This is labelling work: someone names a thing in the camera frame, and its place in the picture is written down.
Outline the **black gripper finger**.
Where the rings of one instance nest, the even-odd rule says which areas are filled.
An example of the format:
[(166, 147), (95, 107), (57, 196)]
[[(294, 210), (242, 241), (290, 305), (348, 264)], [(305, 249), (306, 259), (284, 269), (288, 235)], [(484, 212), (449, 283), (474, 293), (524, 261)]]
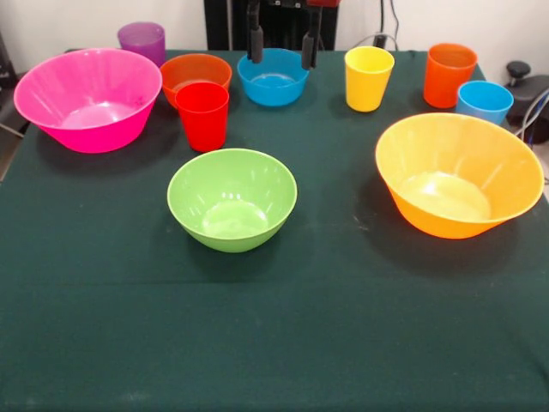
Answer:
[(247, 58), (254, 64), (262, 62), (263, 30), (260, 25), (260, 0), (249, 0), (247, 5)]
[(303, 37), (301, 52), (301, 66), (304, 70), (311, 70), (317, 66), (323, 8), (310, 6), (308, 13), (309, 28)]

